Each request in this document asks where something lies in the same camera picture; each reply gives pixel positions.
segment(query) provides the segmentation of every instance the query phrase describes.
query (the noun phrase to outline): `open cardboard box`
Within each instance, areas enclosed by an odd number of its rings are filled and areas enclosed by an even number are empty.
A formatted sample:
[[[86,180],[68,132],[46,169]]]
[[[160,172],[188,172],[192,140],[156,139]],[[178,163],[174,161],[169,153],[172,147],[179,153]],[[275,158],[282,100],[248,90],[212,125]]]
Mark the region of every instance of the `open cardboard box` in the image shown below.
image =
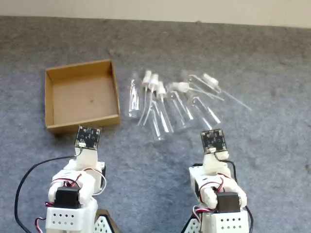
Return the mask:
[[[76,132],[78,125],[118,123],[119,94],[110,60],[46,70],[45,124],[49,131]]]

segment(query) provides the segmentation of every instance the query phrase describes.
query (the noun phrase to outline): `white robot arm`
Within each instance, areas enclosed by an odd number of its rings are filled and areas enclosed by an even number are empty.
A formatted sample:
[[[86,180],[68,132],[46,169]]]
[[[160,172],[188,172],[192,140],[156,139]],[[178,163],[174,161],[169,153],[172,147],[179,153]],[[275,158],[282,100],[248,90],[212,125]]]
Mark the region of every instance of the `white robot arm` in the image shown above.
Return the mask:
[[[100,133],[101,129],[79,127],[75,143],[78,155],[52,178],[46,204],[46,233],[100,230],[99,224],[94,226],[98,205],[92,197],[101,194],[106,186],[105,163],[99,162],[97,155]],[[104,232],[113,232],[109,224],[102,227]]]
[[[202,164],[189,168],[190,184],[199,204],[183,233],[249,233],[247,196],[231,177],[228,151],[222,130],[201,134],[205,150]]]

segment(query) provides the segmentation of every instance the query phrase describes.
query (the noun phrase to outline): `black circuit board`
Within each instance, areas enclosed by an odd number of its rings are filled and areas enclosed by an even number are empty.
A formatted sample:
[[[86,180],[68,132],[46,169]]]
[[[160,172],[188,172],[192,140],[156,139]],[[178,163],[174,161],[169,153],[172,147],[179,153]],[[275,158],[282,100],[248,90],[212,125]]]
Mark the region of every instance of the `black circuit board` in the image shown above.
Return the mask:
[[[84,148],[90,150],[97,150],[101,131],[101,128],[79,126],[75,146],[78,147],[79,143],[81,142],[86,144]]]
[[[227,150],[222,129],[203,131],[201,139],[205,154]]]

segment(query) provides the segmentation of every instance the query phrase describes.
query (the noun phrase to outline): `gray carpet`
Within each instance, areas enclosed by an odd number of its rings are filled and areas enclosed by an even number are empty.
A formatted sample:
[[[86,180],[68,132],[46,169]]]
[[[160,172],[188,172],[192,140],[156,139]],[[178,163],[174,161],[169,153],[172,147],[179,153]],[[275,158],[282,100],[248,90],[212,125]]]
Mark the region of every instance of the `gray carpet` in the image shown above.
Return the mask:
[[[44,126],[47,67],[112,58],[122,112],[132,71],[167,80],[182,69],[207,71],[242,99],[217,109],[255,233],[310,232],[311,30],[202,23],[0,17],[0,232],[21,233],[14,196],[41,160],[72,155],[74,134]],[[102,134],[99,157],[108,186],[97,200],[124,233],[178,233],[196,203],[188,167],[203,159],[191,129],[162,144],[125,117]],[[21,192],[21,220],[35,232],[53,174],[66,161],[38,167]]]

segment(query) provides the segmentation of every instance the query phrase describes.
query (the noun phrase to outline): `white wall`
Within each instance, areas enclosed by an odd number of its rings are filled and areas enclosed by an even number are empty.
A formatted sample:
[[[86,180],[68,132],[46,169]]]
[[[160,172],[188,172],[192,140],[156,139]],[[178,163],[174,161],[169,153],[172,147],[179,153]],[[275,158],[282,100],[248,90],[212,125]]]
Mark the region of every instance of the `white wall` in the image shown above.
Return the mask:
[[[311,28],[311,0],[0,0],[0,15]]]

